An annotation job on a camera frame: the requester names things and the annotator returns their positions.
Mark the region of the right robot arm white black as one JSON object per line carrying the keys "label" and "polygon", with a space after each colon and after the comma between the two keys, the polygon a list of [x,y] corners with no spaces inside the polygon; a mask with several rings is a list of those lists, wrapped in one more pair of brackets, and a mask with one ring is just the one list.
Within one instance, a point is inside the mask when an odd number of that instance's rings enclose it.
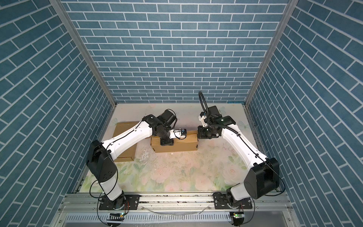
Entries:
{"label": "right robot arm white black", "polygon": [[236,122],[223,117],[216,106],[203,107],[199,115],[199,139],[222,137],[241,157],[249,170],[245,179],[227,189],[230,202],[246,198],[258,199],[280,186],[279,162],[260,152],[242,133]]}

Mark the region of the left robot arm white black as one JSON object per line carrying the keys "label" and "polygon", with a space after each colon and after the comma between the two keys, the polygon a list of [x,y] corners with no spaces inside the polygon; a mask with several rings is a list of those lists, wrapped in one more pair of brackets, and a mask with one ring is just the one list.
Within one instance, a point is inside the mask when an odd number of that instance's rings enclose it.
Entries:
{"label": "left robot arm white black", "polygon": [[185,139],[186,129],[175,129],[176,114],[166,109],[158,117],[149,114],[127,131],[100,142],[91,142],[86,159],[86,166],[96,177],[106,198],[116,204],[123,204],[123,190],[118,184],[118,169],[115,160],[127,149],[148,137],[160,138],[162,146],[173,146],[174,139]]}

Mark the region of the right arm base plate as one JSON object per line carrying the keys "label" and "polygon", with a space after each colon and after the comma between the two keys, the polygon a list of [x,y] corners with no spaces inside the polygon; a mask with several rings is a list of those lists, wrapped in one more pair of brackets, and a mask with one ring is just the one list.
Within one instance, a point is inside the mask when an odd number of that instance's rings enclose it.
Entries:
{"label": "right arm base plate", "polygon": [[231,194],[215,192],[212,194],[214,207],[216,210],[226,209],[252,209],[252,203],[249,198],[235,200]]}

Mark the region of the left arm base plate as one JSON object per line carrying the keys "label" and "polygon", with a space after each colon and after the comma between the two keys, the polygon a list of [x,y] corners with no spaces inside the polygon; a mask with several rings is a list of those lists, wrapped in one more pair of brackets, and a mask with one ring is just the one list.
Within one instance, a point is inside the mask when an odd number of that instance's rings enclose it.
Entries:
{"label": "left arm base plate", "polygon": [[101,211],[137,210],[139,201],[139,194],[122,194],[114,201],[111,201],[106,195],[104,195],[99,199],[100,205],[98,209]]}

